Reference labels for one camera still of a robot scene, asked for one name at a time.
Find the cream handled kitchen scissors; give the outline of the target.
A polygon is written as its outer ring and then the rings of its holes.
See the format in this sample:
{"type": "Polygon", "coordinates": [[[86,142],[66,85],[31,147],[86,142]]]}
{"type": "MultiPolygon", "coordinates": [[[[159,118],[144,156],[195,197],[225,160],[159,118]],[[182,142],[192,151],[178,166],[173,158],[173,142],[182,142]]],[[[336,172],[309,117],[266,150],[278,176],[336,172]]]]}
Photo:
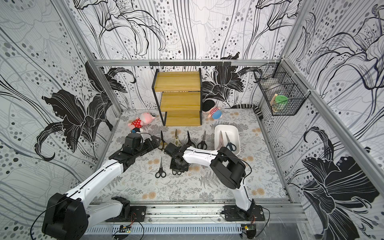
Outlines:
{"type": "Polygon", "coordinates": [[[182,143],[181,143],[181,141],[179,139],[179,131],[177,129],[175,130],[175,145],[177,147],[181,147],[182,146],[182,143]]]}

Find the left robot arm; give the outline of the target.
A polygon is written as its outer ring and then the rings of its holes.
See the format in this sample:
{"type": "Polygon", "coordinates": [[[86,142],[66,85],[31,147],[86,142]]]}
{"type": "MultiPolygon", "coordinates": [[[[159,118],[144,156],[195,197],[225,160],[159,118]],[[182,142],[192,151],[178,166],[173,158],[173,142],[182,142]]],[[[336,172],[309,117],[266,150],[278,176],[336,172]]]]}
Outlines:
{"type": "Polygon", "coordinates": [[[42,232],[57,240],[79,240],[87,229],[104,221],[118,222],[135,220],[131,203],[123,197],[93,205],[93,199],[112,180],[133,165],[136,158],[157,149],[160,138],[143,138],[140,133],[126,136],[122,147],[78,186],[65,194],[54,194],[47,203],[42,232]]]}

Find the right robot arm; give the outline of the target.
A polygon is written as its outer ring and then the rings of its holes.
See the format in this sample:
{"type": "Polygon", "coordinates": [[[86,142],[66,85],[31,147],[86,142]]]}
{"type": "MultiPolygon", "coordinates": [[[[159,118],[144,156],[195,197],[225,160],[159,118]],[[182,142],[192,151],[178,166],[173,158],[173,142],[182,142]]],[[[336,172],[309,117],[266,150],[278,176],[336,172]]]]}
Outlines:
{"type": "Polygon", "coordinates": [[[209,151],[188,145],[177,147],[169,144],[164,153],[171,157],[170,169],[174,173],[187,172],[191,164],[210,167],[220,182],[233,191],[238,209],[249,211],[254,204],[245,187],[246,165],[227,148],[209,151]]]}

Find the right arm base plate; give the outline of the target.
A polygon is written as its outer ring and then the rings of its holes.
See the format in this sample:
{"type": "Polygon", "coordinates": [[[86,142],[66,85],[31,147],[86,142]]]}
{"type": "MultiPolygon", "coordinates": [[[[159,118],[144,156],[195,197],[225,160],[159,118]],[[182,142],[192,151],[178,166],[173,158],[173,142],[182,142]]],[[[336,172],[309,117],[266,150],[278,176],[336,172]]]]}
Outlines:
{"type": "Polygon", "coordinates": [[[262,222],[266,220],[263,208],[258,205],[251,206],[247,211],[238,208],[236,205],[227,205],[224,206],[222,214],[224,214],[227,222],[262,222]]]}

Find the yellow handled black scissors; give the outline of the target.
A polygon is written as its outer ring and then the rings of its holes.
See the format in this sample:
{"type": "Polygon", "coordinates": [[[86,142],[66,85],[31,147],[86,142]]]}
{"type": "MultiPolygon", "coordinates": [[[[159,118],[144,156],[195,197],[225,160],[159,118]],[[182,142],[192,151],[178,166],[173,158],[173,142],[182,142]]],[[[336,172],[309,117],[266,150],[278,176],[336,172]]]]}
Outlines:
{"type": "Polygon", "coordinates": [[[163,131],[161,131],[161,140],[160,140],[160,145],[159,145],[158,149],[163,151],[167,147],[167,145],[168,144],[167,144],[167,142],[164,139],[163,131]]]}

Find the blue handled scissors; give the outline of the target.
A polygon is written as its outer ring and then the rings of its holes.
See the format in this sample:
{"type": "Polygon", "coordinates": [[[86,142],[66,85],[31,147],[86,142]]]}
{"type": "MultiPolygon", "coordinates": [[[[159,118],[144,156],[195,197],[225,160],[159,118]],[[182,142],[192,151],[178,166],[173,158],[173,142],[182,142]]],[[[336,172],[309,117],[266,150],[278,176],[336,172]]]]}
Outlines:
{"type": "Polygon", "coordinates": [[[226,138],[227,138],[227,148],[231,151],[231,152],[235,152],[237,150],[237,147],[235,144],[233,144],[228,136],[228,134],[226,133],[226,138]]]}

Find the small grey handled scissors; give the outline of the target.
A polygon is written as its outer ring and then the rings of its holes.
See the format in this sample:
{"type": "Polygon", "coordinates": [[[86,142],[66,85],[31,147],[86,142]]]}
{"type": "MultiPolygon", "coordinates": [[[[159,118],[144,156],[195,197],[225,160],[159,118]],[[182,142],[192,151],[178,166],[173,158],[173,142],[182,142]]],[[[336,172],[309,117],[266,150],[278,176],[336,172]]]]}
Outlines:
{"type": "Polygon", "coordinates": [[[172,174],[173,174],[174,176],[180,176],[180,175],[182,174],[182,172],[172,170],[172,174]]]}

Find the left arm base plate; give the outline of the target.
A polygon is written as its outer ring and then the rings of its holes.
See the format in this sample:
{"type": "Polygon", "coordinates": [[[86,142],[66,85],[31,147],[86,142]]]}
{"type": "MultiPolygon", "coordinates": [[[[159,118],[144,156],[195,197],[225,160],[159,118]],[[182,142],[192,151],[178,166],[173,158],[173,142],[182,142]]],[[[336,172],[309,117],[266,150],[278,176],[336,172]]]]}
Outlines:
{"type": "Polygon", "coordinates": [[[130,206],[122,210],[122,212],[114,218],[107,219],[106,222],[143,222],[147,213],[146,206],[130,206]]]}

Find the pink handled scissors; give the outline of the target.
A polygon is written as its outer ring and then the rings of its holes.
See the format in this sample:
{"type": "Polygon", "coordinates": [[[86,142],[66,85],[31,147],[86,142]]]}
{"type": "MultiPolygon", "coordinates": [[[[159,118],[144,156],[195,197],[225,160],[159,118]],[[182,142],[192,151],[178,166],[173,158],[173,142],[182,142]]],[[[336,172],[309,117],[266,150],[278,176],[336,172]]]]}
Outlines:
{"type": "Polygon", "coordinates": [[[224,145],[223,133],[222,133],[222,131],[220,131],[218,150],[220,150],[222,147],[225,147],[225,145],[224,145]]]}

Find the white plastic storage box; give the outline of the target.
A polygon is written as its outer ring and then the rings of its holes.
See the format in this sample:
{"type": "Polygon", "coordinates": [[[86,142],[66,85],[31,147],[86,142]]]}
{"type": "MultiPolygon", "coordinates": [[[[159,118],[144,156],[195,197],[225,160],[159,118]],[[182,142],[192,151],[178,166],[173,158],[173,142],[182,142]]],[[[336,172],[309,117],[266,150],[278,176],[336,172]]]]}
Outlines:
{"type": "Polygon", "coordinates": [[[239,130],[233,125],[217,125],[215,127],[215,150],[227,147],[238,156],[241,151],[239,130]]]}

